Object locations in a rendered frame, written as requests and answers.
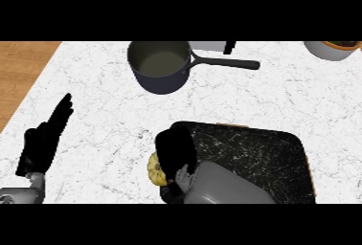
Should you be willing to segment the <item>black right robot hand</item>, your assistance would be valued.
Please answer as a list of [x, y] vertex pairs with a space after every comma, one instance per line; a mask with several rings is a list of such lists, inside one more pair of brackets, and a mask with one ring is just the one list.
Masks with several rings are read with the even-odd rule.
[[192, 136], [184, 126], [170, 128], [157, 134], [156, 151], [166, 173], [167, 188], [172, 196], [178, 197], [188, 191], [198, 164]]

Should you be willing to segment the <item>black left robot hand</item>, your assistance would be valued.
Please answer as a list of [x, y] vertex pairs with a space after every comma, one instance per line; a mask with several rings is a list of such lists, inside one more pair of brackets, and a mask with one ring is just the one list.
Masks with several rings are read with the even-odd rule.
[[49, 171], [59, 137], [74, 113], [71, 98], [71, 94], [67, 94], [55, 106], [49, 120], [42, 122], [36, 128], [25, 130], [17, 176], [25, 177], [28, 173], [46, 173]]

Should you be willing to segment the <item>black speckled tray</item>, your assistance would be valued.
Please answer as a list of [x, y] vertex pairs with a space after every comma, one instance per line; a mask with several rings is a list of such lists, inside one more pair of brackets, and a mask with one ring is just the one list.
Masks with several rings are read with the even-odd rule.
[[[175, 122], [170, 128], [182, 126], [195, 144], [197, 168], [203, 161], [215, 162], [266, 190], [280, 204], [315, 202], [309, 160], [296, 135], [204, 122]], [[185, 194], [173, 197], [167, 185], [160, 195], [169, 204], [184, 202]]]

